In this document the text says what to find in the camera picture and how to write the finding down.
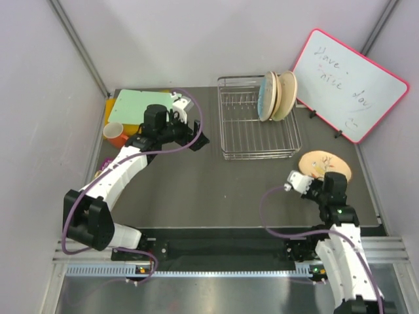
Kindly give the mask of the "blue and cream plate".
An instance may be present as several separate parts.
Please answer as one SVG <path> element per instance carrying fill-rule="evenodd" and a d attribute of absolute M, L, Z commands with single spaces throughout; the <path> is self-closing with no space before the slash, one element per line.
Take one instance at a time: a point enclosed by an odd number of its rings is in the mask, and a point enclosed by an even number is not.
<path fill-rule="evenodd" d="M 277 96 L 276 74 L 269 71 L 265 74 L 259 87 L 259 96 L 257 101 L 257 113 L 259 120 L 267 121 L 273 113 Z"/>

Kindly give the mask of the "bird plate with orange leaves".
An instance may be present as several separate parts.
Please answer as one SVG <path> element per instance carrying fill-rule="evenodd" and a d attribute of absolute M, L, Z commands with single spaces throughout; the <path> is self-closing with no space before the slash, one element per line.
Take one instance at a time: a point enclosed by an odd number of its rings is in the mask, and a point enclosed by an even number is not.
<path fill-rule="evenodd" d="M 274 74 L 274 78 L 275 78 L 275 82 L 276 82 L 276 97 L 275 97 L 275 102 L 274 102 L 274 108 L 273 108 L 272 113 L 270 115 L 271 120 L 274 118 L 274 115 L 279 110 L 280 102 L 281 102 L 281 98 L 282 98 L 282 86 L 281 86 L 281 82 L 279 80 L 278 74 L 275 73 L 275 72 L 273 72 L 273 74 Z"/>

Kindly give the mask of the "green tinted branch plate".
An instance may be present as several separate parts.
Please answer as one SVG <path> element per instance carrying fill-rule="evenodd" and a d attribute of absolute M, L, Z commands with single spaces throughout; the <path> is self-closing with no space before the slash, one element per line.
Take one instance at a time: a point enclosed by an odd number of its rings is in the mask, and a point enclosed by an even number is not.
<path fill-rule="evenodd" d="M 297 78 L 292 71 L 285 71 L 278 76 L 282 86 L 280 108 L 274 115 L 274 121 L 283 120 L 293 109 L 297 98 Z"/>

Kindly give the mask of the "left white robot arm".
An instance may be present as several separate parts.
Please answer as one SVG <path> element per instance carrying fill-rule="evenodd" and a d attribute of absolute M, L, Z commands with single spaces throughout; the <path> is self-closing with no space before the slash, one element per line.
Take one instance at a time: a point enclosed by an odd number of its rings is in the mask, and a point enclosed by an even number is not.
<path fill-rule="evenodd" d="M 189 127 L 187 113 L 194 106 L 188 98 L 174 101 L 172 108 L 149 105 L 137 133 L 122 145 L 117 157 L 88 185 L 70 190 L 64 197 L 62 240 L 72 239 L 84 249 L 126 249 L 134 259 L 148 253 L 148 243 L 133 227 L 116 224 L 111 211 L 128 183 L 153 159 L 164 154 L 163 145 L 177 143 L 179 149 L 201 149 L 209 143 L 201 121 Z"/>

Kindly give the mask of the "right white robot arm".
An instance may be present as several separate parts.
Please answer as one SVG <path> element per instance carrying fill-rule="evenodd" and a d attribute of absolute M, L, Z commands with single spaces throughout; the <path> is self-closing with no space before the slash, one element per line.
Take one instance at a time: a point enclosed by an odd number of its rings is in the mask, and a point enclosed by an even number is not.
<path fill-rule="evenodd" d="M 341 173 L 327 172 L 322 179 L 300 178 L 302 198 L 319 206 L 324 226 L 320 235 L 305 243 L 307 254 L 320 259 L 335 300 L 335 313 L 397 313 L 386 301 L 366 261 L 355 209 L 347 204 L 348 181 Z"/>

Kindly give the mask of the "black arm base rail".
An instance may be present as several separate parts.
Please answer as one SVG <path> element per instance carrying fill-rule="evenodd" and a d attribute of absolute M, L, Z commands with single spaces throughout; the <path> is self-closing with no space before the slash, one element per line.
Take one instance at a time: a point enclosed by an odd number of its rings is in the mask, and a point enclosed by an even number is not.
<path fill-rule="evenodd" d="M 315 260 L 316 236 L 282 239 L 263 227 L 143 228 L 135 247 L 155 254 L 160 262 L 182 256 L 260 256 L 278 261 Z"/>

